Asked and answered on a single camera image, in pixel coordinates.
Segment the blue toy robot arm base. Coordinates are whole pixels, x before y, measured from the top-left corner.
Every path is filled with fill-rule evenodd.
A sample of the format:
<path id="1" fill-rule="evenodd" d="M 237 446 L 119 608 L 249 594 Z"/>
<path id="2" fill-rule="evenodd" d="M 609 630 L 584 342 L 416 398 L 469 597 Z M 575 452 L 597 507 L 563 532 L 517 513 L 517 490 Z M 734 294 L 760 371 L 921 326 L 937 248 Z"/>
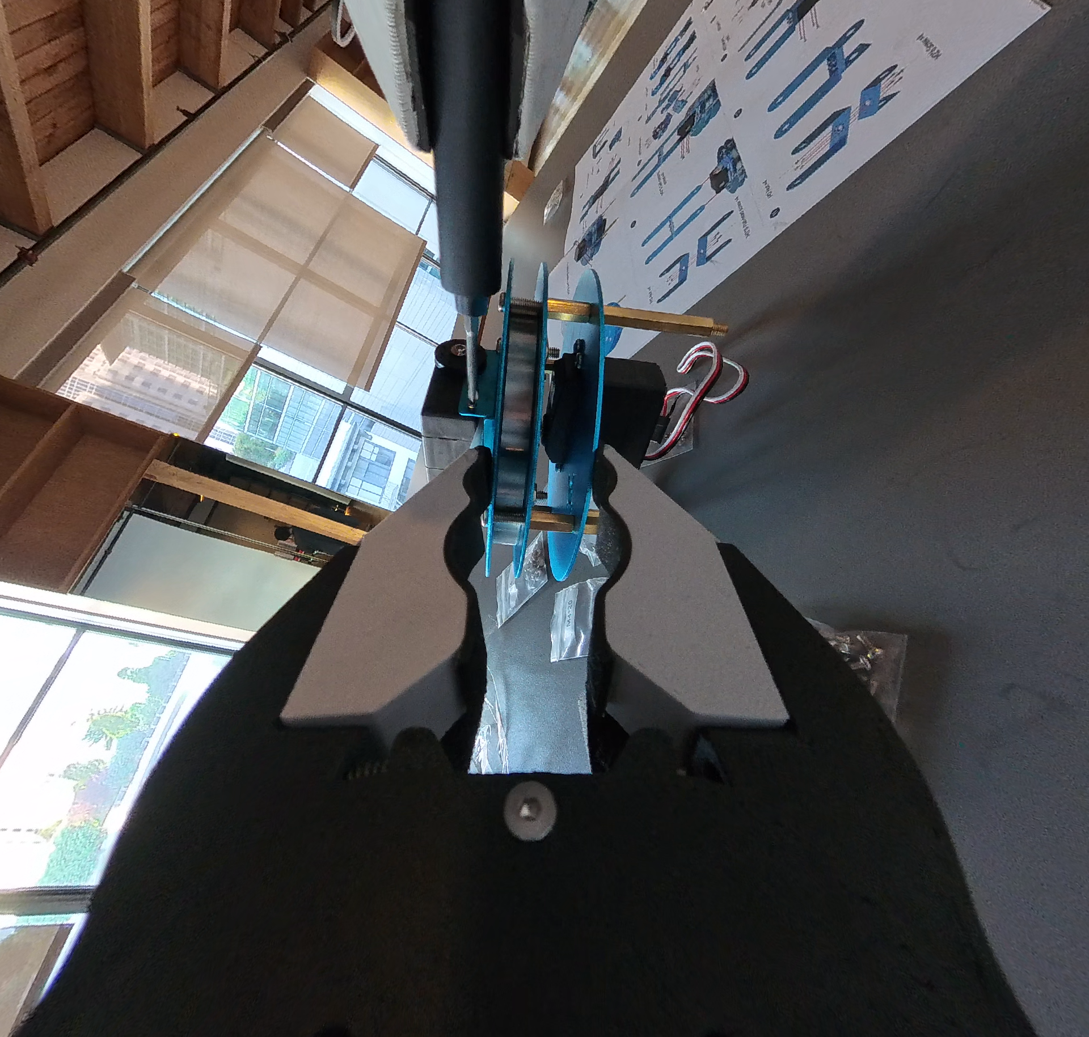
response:
<path id="1" fill-rule="evenodd" d="M 423 465 L 435 477 L 470 447 L 488 449 L 486 571 L 491 571 L 497 546 L 506 545 L 514 573 L 521 575 L 527 546 L 542 533 L 552 578 L 564 581 L 596 523 L 592 471 L 598 450 L 609 446 L 636 468 L 664 457 L 682 442 L 701 404 L 725 403 L 749 378 L 715 346 L 727 326 L 605 304 L 590 268 L 583 271 L 575 295 L 551 297 L 548 274 L 542 266 L 533 298 L 515 297 L 513 282 L 507 282 L 497 316 L 497 347 L 484 350 L 478 341 L 474 408 L 467 392 L 467 339 L 437 347 L 421 408 Z M 692 373 L 707 361 L 703 377 L 695 386 L 666 388 L 657 364 L 611 357 L 623 331 L 698 338 L 678 373 Z"/>

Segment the large window with blinds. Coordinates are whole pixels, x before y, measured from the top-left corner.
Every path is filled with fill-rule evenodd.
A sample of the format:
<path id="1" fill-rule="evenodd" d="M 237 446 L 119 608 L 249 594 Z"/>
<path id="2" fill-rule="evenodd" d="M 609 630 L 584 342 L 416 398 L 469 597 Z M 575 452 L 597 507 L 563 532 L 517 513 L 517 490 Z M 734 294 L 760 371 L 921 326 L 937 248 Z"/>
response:
<path id="1" fill-rule="evenodd" d="M 51 392 L 175 438 L 51 593 L 254 629 L 400 507 L 423 387 L 394 359 L 452 318 L 435 221 L 322 96 L 258 132 L 117 274 Z M 19 586 L 50 591 L 2 581 L 2 891 L 87 889 L 229 649 Z"/>

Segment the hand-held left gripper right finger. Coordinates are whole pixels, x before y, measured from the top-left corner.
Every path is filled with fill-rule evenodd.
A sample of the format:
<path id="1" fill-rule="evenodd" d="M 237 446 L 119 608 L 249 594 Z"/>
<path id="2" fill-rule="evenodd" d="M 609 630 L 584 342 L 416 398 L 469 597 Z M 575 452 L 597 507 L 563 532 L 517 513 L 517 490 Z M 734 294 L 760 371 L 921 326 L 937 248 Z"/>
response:
<path id="1" fill-rule="evenodd" d="M 602 522 L 622 566 L 603 595 L 605 709 L 625 729 L 771 728 L 788 713 L 715 537 L 612 448 Z"/>

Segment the grey desk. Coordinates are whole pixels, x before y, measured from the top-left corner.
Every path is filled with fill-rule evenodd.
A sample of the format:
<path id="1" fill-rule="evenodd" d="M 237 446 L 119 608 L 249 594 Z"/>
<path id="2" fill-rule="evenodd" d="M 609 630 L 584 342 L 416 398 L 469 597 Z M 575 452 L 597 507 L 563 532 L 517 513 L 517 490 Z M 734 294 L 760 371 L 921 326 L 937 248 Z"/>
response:
<path id="1" fill-rule="evenodd" d="M 692 306 L 751 385 L 647 476 L 791 717 L 558 781 L 485 1032 L 1087 1035 L 1087 0 L 1039 1 Z M 896 720 L 811 620 L 908 637 Z"/>

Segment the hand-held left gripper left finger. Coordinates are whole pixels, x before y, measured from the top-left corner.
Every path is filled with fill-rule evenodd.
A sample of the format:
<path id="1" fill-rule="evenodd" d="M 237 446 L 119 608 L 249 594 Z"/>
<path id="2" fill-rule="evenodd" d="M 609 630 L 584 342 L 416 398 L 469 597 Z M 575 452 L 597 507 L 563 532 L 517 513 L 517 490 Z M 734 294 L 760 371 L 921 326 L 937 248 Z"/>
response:
<path id="1" fill-rule="evenodd" d="M 472 569 L 491 454 L 464 452 L 358 546 L 281 713 L 286 725 L 474 737 L 487 656 Z"/>

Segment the small clear parts bag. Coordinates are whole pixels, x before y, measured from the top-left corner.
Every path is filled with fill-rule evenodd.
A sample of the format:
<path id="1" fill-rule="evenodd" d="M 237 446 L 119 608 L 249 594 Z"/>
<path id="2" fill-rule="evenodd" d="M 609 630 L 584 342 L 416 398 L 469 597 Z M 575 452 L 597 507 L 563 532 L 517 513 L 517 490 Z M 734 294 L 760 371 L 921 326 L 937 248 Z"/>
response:
<path id="1" fill-rule="evenodd" d="M 585 658 L 590 651 L 594 602 L 605 577 L 568 584 L 556 593 L 550 624 L 552 663 Z"/>
<path id="2" fill-rule="evenodd" d="M 510 565 L 497 578 L 497 626 L 501 627 L 518 613 L 549 580 L 547 540 L 539 533 L 525 550 L 521 575 L 516 575 L 514 566 Z"/>

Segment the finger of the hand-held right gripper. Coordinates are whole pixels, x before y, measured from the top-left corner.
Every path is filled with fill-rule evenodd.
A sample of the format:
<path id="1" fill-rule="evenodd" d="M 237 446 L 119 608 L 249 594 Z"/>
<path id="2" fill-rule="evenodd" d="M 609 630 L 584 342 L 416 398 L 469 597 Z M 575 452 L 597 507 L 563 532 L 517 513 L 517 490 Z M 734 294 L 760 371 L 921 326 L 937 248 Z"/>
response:
<path id="1" fill-rule="evenodd" d="M 590 0 L 510 0 L 509 157 L 526 159 Z"/>
<path id="2" fill-rule="evenodd" d="M 343 0 L 374 77 L 399 126 L 418 150 L 431 150 L 426 99 L 424 0 Z"/>

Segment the wooden shelf unit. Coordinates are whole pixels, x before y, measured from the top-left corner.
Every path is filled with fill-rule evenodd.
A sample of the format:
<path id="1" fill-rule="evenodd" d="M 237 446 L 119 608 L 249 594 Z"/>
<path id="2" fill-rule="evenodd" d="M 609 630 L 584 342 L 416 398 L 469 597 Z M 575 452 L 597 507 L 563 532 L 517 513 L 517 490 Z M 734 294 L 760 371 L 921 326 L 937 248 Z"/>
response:
<path id="1" fill-rule="evenodd" d="M 1 378 L 1 580 L 71 591 L 174 436 Z"/>

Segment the printed instruction sheet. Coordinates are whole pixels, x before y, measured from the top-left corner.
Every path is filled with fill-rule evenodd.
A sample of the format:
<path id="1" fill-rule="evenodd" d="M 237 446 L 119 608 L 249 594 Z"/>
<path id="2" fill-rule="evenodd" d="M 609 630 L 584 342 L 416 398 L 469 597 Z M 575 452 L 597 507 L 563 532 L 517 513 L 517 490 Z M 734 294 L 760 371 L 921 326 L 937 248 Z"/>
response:
<path id="1" fill-rule="evenodd" d="M 575 167 L 549 295 L 688 312 L 1048 7 L 692 0 Z"/>

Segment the bag of metal screws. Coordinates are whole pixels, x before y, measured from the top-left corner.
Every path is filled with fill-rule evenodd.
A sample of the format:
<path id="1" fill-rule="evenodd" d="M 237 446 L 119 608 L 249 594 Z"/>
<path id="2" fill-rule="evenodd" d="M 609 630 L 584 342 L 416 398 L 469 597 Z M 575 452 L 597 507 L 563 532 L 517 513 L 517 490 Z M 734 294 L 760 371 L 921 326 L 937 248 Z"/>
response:
<path id="1" fill-rule="evenodd" d="M 810 624 L 862 680 L 889 718 L 896 720 L 908 637 L 872 630 L 837 630 L 815 620 Z"/>

